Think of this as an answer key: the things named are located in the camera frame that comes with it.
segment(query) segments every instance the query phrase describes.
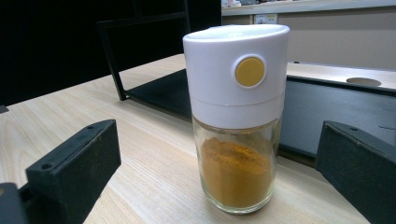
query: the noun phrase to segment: white countertop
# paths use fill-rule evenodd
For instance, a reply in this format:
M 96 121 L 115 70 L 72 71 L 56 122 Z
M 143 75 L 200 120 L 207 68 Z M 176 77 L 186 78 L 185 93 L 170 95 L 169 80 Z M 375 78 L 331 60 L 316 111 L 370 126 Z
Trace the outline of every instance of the white countertop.
M 395 0 L 300 0 L 267 2 L 253 6 L 224 7 L 222 16 L 253 15 L 396 6 Z

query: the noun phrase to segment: spice dispenser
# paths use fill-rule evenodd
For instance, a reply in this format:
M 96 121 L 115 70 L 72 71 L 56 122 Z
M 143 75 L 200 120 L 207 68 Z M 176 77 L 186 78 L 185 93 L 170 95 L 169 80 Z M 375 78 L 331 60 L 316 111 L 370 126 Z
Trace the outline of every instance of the spice dispenser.
M 272 196 L 289 31 L 232 25 L 183 37 L 202 188 L 225 212 L 251 213 Z

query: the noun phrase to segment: round button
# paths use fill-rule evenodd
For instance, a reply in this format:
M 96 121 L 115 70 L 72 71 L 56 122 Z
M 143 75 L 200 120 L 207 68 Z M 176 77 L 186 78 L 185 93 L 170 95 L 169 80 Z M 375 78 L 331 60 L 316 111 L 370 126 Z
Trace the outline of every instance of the round button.
M 264 63 L 258 58 L 250 57 L 238 64 L 235 77 L 242 86 L 252 87 L 263 79 L 264 72 Z

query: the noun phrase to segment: white cap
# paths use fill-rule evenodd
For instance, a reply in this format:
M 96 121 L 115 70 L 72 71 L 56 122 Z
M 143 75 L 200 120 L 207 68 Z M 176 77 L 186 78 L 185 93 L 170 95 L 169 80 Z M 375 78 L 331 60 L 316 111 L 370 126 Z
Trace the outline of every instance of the white cap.
M 183 37 L 192 114 L 223 129 L 281 116 L 289 27 L 220 26 Z

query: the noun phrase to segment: wooden table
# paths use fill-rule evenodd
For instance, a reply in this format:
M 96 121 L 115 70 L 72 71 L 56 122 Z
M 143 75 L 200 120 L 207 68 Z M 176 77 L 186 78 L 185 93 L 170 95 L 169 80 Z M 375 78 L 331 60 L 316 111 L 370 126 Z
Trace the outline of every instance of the wooden table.
M 176 55 L 121 77 L 131 89 L 184 67 L 184 56 Z M 298 65 L 290 70 L 296 75 Z M 395 73 L 376 78 L 396 86 Z M 284 158 L 278 158 L 275 194 L 263 209 L 246 216 L 220 211 L 201 190 L 191 124 L 120 101 L 111 76 L 7 108 L 0 114 L 0 183 L 19 188 L 24 170 L 74 133 L 100 120 L 117 121 L 122 165 L 86 223 L 367 222 L 320 173 Z

